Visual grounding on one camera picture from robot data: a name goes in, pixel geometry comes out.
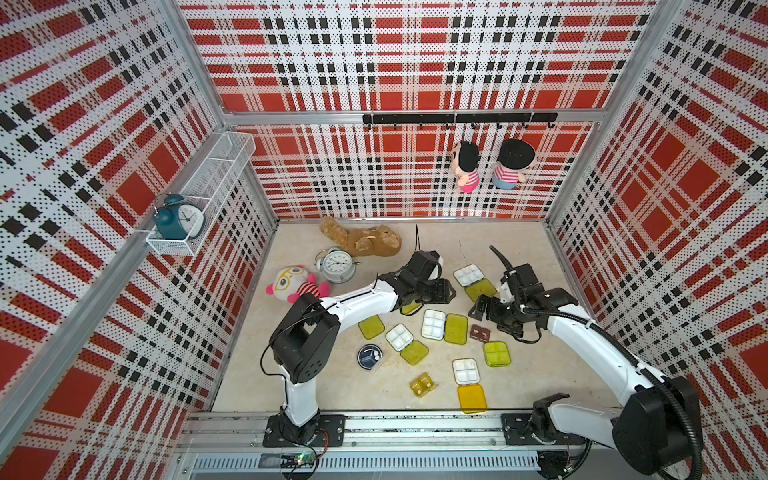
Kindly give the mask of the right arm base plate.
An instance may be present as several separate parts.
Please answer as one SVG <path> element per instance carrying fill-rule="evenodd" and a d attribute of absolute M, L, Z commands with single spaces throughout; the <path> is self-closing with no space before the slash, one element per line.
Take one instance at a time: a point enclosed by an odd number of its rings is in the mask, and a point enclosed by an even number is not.
<path fill-rule="evenodd" d="M 533 431 L 531 410 L 504 413 L 501 415 L 502 433 L 507 446 L 577 446 L 583 447 L 587 441 L 585 438 L 563 433 L 555 433 L 541 440 Z"/>

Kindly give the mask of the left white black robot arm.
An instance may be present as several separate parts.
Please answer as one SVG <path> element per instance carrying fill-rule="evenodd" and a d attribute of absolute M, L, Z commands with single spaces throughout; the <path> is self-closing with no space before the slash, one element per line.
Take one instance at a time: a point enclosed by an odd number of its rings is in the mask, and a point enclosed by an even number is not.
<path fill-rule="evenodd" d="M 309 445 L 321 433 L 316 377 L 327 364 L 339 333 L 376 315 L 414 302 L 445 305 L 456 296 L 442 276 L 436 251 L 415 251 L 394 272 L 379 274 L 360 289 L 323 299 L 298 297 L 269 338 L 266 352 L 278 365 L 285 401 L 271 430 L 295 445 Z"/>

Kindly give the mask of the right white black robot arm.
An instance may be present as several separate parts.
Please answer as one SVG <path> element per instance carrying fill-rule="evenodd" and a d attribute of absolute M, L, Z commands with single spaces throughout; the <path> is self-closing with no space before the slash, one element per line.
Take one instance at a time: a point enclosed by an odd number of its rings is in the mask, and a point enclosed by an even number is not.
<path fill-rule="evenodd" d="M 528 264 L 502 262 L 497 295 L 481 295 L 469 314 L 486 319 L 522 342 L 525 325 L 548 331 L 573 350 L 609 387 L 615 407 L 579 403 L 564 393 L 533 404 L 530 435 L 552 444 L 575 435 L 617 451 L 643 475 L 670 478 L 669 467 L 687 461 L 688 476 L 704 474 L 703 431 L 698 389 L 640 359 L 587 315 L 562 288 L 546 289 Z"/>

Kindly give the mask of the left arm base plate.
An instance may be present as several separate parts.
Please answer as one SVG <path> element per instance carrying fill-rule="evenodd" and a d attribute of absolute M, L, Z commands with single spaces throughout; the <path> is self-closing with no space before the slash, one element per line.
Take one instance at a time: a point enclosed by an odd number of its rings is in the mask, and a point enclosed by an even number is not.
<path fill-rule="evenodd" d="M 340 447 L 343 444 L 345 423 L 345 415 L 316 413 L 306 424 L 297 426 L 281 412 L 269 417 L 262 446 Z"/>

